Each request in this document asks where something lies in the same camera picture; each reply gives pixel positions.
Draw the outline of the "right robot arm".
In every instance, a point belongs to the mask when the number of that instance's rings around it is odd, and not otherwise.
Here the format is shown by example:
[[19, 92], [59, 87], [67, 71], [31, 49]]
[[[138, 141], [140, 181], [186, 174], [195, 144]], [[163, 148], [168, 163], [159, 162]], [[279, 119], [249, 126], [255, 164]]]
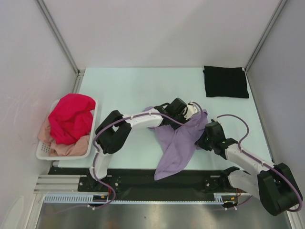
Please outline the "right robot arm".
[[247, 152], [240, 141], [225, 137], [219, 122], [208, 123], [195, 144], [237, 165], [224, 171], [225, 176], [220, 179], [224, 191], [239, 188], [247, 192], [273, 216], [302, 208], [303, 196], [289, 166], [264, 161]]

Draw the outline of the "lilac t-shirt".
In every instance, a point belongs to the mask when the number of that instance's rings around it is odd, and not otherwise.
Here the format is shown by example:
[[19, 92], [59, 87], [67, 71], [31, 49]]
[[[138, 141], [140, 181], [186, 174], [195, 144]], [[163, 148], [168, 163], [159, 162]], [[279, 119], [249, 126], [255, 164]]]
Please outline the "lilac t-shirt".
[[195, 142], [204, 132], [208, 123], [208, 113], [204, 109], [202, 113], [192, 116], [187, 123], [174, 130], [169, 125], [150, 127], [157, 137], [158, 143], [163, 151], [159, 164], [154, 173], [154, 180], [175, 175], [188, 165], [198, 147]]

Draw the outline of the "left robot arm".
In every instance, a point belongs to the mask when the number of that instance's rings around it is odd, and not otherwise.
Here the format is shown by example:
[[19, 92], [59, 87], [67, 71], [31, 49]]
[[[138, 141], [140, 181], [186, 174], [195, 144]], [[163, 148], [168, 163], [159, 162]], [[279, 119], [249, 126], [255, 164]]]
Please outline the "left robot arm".
[[112, 155], [121, 150], [132, 131], [167, 125], [175, 130], [189, 121], [188, 111], [189, 105], [180, 98], [137, 114], [112, 111], [95, 130], [92, 144], [96, 153], [90, 167], [89, 186], [96, 191], [104, 188]]

